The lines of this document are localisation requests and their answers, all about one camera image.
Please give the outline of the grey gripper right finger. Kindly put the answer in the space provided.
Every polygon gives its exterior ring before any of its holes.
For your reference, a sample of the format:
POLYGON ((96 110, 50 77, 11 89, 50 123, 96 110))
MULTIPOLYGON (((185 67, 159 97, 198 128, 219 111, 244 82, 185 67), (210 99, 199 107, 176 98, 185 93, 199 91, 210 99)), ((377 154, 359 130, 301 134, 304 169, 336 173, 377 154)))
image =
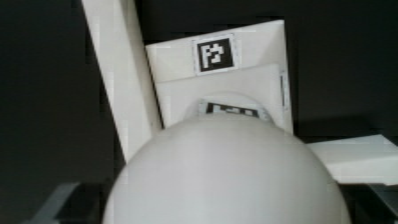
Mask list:
POLYGON ((361 184, 356 196, 356 224, 398 224, 398 185, 361 184))

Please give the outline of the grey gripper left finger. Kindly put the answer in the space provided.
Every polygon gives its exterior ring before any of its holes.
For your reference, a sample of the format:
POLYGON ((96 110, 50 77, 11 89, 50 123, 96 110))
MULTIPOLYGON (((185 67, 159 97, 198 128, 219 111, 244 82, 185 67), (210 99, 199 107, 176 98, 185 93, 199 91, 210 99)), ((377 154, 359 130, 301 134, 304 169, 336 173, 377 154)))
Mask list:
POLYGON ((57 214, 79 185, 79 182, 71 182, 57 186, 32 218, 23 220, 20 224, 61 224, 57 214))

